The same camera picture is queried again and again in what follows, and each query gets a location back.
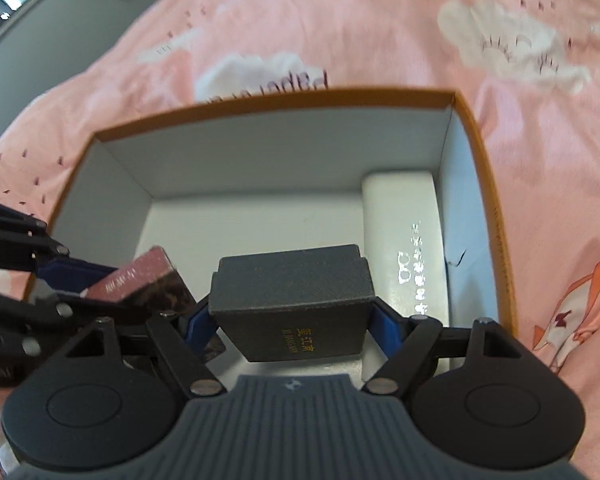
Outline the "maroon card box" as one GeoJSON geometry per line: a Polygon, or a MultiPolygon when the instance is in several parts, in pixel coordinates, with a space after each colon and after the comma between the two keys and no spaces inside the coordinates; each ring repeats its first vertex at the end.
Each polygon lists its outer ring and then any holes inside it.
{"type": "Polygon", "coordinates": [[[184,337],[187,337],[188,321],[198,309],[198,301],[161,246],[152,246],[132,262],[84,289],[80,296],[157,313],[172,311],[181,315],[178,322],[184,337]]]}

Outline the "white glasses case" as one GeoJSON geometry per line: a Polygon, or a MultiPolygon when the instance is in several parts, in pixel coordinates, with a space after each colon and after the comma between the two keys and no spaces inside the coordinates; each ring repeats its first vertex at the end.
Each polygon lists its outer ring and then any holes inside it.
{"type": "Polygon", "coordinates": [[[362,183],[364,255],[376,296],[404,318],[450,320],[443,237],[427,171],[370,174],[362,183]]]}

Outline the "dark grey small box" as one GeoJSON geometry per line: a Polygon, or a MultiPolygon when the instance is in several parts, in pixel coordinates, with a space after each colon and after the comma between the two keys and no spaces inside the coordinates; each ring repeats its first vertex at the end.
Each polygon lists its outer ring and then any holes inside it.
{"type": "Polygon", "coordinates": [[[209,313],[249,362],[357,356],[376,298],[355,244],[224,257],[209,313]]]}

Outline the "orange cardboard storage box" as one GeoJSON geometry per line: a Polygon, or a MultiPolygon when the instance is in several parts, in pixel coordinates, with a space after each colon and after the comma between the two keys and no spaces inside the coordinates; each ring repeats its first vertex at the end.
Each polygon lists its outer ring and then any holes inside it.
{"type": "Polygon", "coordinates": [[[48,216],[76,257],[166,250],[204,296],[219,261],[355,244],[370,174],[434,179],[448,325],[516,326],[506,236],[481,132],[453,90],[347,89],[196,105],[92,136],[48,216]]]}

